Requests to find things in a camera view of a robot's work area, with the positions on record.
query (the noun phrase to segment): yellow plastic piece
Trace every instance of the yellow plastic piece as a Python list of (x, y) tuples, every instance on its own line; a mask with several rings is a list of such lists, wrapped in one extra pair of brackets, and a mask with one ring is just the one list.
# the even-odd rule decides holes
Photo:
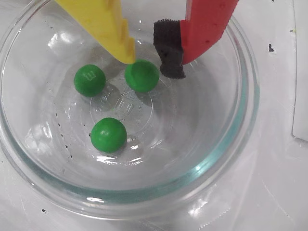
[(135, 42), (123, 19), (121, 0), (56, 1), (116, 59), (135, 62)]

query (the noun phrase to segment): black speck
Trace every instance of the black speck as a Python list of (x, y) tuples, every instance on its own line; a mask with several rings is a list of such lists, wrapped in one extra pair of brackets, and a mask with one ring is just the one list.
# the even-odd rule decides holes
[(271, 44), (269, 44), (269, 52), (274, 52), (275, 50), (271, 47)]

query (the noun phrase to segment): white table surface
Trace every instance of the white table surface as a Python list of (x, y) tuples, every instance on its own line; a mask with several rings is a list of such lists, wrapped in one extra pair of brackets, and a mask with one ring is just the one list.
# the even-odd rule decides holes
[[(28, 2), (0, 0), (0, 35)], [(184, 212), (189, 221), (158, 224), (149, 219), (161, 230), (308, 230), (308, 143), (291, 135), (296, 73), (293, 1), (240, 0), (235, 17), (257, 59), (261, 96), (255, 129), (235, 165), (204, 195), (206, 203), (198, 214)], [(269, 44), (274, 52), (269, 52)], [(3, 231), (159, 230), (65, 211), (33, 191), (2, 153), (0, 227)]]

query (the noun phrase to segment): green m&m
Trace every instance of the green m&m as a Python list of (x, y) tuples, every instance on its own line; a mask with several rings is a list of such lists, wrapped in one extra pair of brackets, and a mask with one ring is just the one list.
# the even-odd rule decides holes
[(74, 79), (76, 90), (86, 97), (94, 97), (101, 93), (105, 84), (104, 72), (99, 67), (91, 64), (80, 68)]
[(119, 150), (127, 140), (124, 125), (114, 118), (105, 118), (98, 122), (91, 132), (91, 142), (99, 151), (113, 153)]
[(136, 92), (149, 92), (155, 88), (159, 81), (157, 67), (143, 59), (127, 66), (125, 71), (127, 84)]

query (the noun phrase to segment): clear glass bowl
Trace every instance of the clear glass bowl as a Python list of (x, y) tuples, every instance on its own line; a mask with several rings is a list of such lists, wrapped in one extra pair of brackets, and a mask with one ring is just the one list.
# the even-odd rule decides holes
[[(122, 5), (137, 57), (159, 67), (153, 22), (183, 19), (186, 1)], [(32, 1), (0, 48), (2, 148), (34, 188), (83, 215), (141, 218), (175, 208), (233, 162), (255, 121), (256, 67), (234, 18), (215, 46), (185, 66), (186, 79), (160, 76), (147, 94), (132, 91), (126, 66), (52, 0)], [(73, 84), (85, 64), (107, 77), (92, 99)], [(115, 154), (97, 151), (90, 141), (94, 124), (105, 117), (119, 119), (128, 131)]]

